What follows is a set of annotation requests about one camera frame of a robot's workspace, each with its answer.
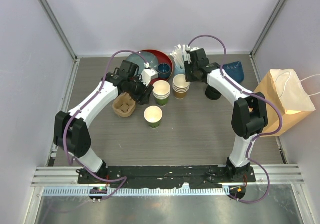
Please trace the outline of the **single green paper cup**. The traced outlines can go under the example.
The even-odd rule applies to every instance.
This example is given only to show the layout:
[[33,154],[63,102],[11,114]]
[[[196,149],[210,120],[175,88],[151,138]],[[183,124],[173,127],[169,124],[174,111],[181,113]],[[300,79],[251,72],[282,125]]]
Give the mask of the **single green paper cup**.
[[158,106],[150,106],[144,111],[143,116],[148,125],[155,129],[161,124],[163,111]]

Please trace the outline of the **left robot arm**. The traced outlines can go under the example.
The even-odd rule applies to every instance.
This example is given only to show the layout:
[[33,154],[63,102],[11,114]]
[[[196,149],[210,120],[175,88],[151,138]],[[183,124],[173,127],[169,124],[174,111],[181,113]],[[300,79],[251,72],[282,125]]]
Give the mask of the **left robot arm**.
[[61,147],[71,163],[70,155],[76,157],[89,171],[89,178],[100,184],[107,176],[107,165],[92,149],[89,126],[95,117],[123,92],[140,104],[148,104],[153,86],[152,72],[144,70],[141,75],[108,73],[98,87],[78,106],[69,112],[60,111],[55,116],[53,142]]

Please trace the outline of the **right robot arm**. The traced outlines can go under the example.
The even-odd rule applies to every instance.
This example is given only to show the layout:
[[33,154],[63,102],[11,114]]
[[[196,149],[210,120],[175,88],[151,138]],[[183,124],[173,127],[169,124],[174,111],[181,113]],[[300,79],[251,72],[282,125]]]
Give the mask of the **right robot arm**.
[[232,79],[218,63],[210,63],[203,48],[187,48],[185,61],[186,81],[202,81],[213,94],[212,99],[224,96],[233,106],[231,126],[235,132],[233,150],[226,162],[226,177],[233,182],[241,179],[250,169],[251,149],[254,138],[268,123],[265,96],[250,96],[248,89]]

